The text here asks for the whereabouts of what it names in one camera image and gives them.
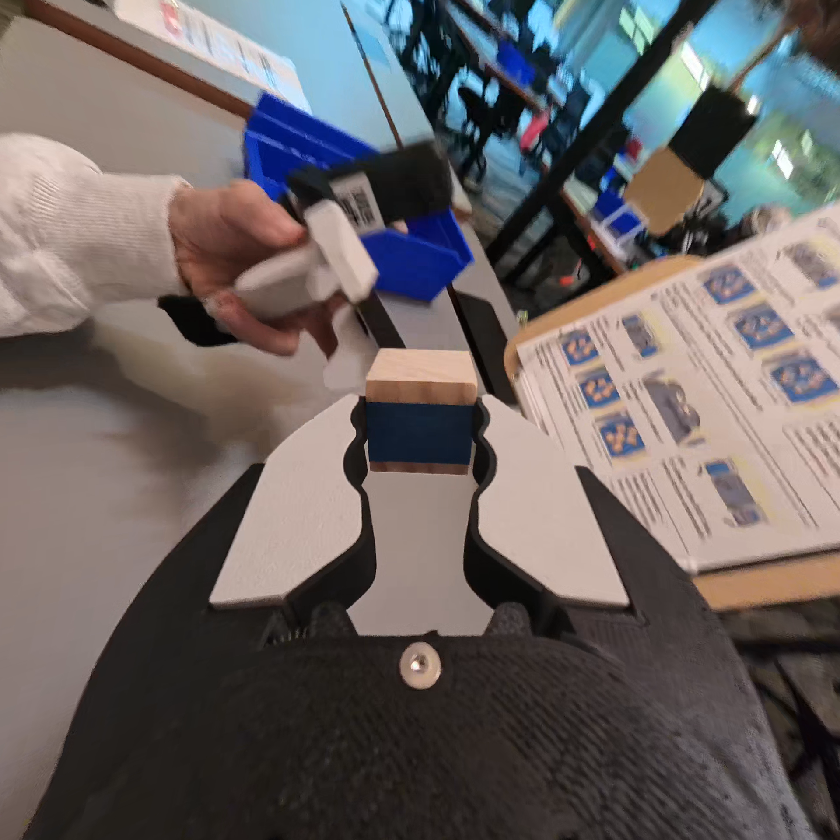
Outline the black steel post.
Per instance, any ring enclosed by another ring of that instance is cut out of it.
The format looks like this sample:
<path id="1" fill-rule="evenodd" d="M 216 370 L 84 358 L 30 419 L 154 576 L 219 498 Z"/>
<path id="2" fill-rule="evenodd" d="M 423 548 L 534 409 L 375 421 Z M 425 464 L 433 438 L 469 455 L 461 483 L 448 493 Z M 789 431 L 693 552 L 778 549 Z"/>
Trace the black steel post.
<path id="1" fill-rule="evenodd" d="M 605 98 L 591 120 L 579 130 L 561 157 L 525 195 L 514 212 L 501 226 L 497 236 L 486 247 L 492 266 L 518 241 L 543 211 L 551 198 L 556 197 L 574 169 L 589 156 L 607 134 L 622 121 L 625 111 L 635 102 L 649 82 L 655 78 L 671 56 L 674 48 L 686 39 L 690 31 L 715 5 L 714 1 L 681 1 L 667 24 L 659 31 L 651 46 L 637 58 L 614 90 Z"/>

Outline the wooden board on black stand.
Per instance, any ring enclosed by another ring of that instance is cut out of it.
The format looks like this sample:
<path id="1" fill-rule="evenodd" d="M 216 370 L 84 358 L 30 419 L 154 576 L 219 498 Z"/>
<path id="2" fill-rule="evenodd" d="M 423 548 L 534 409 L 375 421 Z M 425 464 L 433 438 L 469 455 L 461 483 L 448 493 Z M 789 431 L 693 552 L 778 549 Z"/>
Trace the wooden board on black stand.
<path id="1" fill-rule="evenodd" d="M 677 132 L 652 153 L 627 185 L 623 201 L 652 237 L 662 237 L 695 207 L 705 185 L 759 117 L 756 98 L 709 86 Z"/>

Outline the person's left forearm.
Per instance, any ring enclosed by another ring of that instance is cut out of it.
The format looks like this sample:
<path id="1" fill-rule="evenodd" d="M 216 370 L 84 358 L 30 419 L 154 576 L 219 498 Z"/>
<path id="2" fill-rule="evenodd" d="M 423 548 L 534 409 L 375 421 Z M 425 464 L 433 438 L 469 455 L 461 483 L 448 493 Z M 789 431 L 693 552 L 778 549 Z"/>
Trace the person's left forearm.
<path id="1" fill-rule="evenodd" d="M 186 294 L 176 175 L 101 171 L 64 144 L 1 138 L 1 337 L 62 333 L 109 303 Z"/>

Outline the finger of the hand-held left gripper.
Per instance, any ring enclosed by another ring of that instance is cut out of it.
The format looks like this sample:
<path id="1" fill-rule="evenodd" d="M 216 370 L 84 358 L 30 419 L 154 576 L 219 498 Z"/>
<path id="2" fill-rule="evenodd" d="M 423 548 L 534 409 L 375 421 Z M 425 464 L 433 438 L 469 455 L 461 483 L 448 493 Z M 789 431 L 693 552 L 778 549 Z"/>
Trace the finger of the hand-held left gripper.
<path id="1" fill-rule="evenodd" d="M 364 392 L 377 344 L 353 307 L 342 308 L 332 328 L 338 345 L 323 368 L 323 383 L 332 392 Z"/>
<path id="2" fill-rule="evenodd" d="M 318 251 L 308 272 L 310 299 L 324 302 L 341 295 L 351 304 L 365 301 L 379 271 L 342 207 L 325 199 L 310 206 L 303 216 L 309 242 Z"/>

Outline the wooden cube with blue face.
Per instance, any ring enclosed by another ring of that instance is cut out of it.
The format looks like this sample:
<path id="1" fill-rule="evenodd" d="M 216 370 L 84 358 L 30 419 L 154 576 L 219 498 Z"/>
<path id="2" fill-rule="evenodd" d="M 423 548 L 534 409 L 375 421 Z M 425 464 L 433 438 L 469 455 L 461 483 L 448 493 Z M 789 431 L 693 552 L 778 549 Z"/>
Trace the wooden cube with blue face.
<path id="1" fill-rule="evenodd" d="M 478 398 L 468 351 L 379 350 L 364 397 L 370 470 L 468 473 Z"/>

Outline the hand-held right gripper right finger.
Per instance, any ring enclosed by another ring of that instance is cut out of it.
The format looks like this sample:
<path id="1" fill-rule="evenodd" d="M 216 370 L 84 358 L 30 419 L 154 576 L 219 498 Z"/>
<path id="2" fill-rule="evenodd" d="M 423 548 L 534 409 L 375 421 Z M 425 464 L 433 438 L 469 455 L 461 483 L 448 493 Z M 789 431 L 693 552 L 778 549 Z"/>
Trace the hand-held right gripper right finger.
<path id="1" fill-rule="evenodd" d="M 516 602 L 533 621 L 565 606 L 624 611 L 631 601 L 575 467 L 562 448 L 495 396 L 474 412 L 476 490 L 465 579 L 489 607 Z"/>

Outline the person's left hand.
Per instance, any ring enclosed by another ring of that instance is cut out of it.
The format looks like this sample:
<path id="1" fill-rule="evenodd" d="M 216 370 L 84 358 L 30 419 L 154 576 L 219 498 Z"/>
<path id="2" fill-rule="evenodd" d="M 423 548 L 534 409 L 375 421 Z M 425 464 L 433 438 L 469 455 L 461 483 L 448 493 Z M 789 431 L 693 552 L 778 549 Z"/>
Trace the person's left hand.
<path id="1" fill-rule="evenodd" d="M 307 229 L 255 183 L 240 180 L 210 190 L 182 185 L 170 203 L 169 226 L 183 285 L 197 299 L 210 301 L 217 324 L 237 341 L 292 356 L 308 333 L 327 358 L 333 356 L 339 343 L 332 321 L 346 304 L 340 294 L 264 321 L 234 293 L 237 278 L 248 269 L 308 240 Z"/>

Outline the blue plastic bin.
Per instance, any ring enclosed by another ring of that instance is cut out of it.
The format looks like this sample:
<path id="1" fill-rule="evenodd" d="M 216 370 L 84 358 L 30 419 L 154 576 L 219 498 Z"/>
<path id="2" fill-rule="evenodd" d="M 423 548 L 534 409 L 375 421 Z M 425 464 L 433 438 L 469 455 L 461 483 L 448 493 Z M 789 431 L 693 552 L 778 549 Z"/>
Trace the blue plastic bin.
<path id="1" fill-rule="evenodd" d="M 430 302 L 472 261 L 435 140 L 378 150 L 269 93 L 244 132 L 245 174 L 299 217 L 339 204 L 379 271 L 378 291 Z"/>
<path id="2" fill-rule="evenodd" d="M 646 216 L 626 203 L 623 195 L 609 190 L 604 190 L 597 197 L 591 216 L 606 231 L 604 236 L 622 247 L 648 230 Z"/>

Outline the office desks and chairs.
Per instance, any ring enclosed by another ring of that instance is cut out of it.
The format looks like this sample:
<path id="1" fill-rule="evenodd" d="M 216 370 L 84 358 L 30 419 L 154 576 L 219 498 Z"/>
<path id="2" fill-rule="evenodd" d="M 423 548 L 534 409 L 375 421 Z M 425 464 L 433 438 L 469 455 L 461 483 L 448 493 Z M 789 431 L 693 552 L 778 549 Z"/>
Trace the office desks and chairs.
<path id="1" fill-rule="evenodd" d="M 471 185 L 494 142 L 542 174 L 637 54 L 637 2 L 383 2 L 382 24 L 427 120 Z"/>

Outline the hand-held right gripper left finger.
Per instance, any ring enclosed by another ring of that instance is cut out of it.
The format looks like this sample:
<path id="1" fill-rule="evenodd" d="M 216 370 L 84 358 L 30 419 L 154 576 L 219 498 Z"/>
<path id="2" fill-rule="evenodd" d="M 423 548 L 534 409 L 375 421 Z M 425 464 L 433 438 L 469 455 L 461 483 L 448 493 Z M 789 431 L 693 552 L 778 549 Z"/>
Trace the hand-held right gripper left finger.
<path id="1" fill-rule="evenodd" d="M 212 607 L 350 608 L 368 592 L 376 555 L 365 441 L 365 401 L 347 395 L 269 455 L 209 596 Z"/>

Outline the narrow laminated sheet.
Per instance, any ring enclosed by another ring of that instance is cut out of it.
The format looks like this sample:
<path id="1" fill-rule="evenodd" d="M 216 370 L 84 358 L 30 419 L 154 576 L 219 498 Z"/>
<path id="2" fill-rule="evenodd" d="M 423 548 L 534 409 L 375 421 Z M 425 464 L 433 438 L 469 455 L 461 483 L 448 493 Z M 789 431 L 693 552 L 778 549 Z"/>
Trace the narrow laminated sheet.
<path id="1" fill-rule="evenodd" d="M 127 25 L 169 43 L 206 64 L 312 113 L 293 62 L 183 1 L 116 1 Z"/>

